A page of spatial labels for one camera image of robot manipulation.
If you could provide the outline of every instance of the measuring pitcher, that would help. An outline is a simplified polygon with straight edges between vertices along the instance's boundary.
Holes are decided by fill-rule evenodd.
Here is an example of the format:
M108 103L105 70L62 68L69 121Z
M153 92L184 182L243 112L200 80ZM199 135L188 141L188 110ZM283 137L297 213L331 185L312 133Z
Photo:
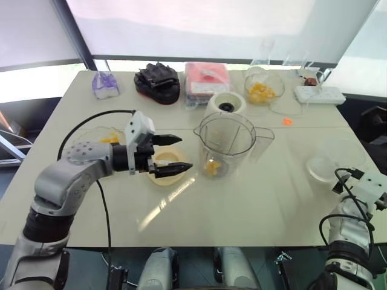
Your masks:
M200 171L211 178L233 173L249 153L256 161L275 138L270 129L228 112L208 115L193 132L200 137Z

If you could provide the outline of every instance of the purple item in bag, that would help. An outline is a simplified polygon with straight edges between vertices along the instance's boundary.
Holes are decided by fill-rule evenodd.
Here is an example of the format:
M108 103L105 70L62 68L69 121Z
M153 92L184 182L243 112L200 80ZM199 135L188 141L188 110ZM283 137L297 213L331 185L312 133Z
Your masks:
M117 80L111 73L97 72L93 78L91 87L98 100L120 95Z

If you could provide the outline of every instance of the small bowl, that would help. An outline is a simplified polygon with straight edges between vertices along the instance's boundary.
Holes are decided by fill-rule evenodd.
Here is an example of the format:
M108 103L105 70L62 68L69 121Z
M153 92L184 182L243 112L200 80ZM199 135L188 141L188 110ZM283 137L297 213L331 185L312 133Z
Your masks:
M262 72L246 77L244 90L250 104L267 105L283 95L285 85L279 76Z

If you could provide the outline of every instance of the small orange object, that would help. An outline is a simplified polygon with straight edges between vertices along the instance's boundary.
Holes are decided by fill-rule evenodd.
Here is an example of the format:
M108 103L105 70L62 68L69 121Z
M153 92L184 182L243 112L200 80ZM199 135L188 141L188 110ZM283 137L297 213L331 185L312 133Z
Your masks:
M289 118L284 118L284 120L282 121L282 124L285 126L291 126L293 125L293 120Z

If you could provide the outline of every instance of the white power strip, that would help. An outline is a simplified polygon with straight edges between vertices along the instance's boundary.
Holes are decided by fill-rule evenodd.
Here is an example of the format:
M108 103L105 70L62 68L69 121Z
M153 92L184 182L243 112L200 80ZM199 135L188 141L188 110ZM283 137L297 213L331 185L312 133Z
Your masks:
M300 103L341 105L346 100L339 89L333 86L323 86L321 91L316 86L297 86L294 93Z

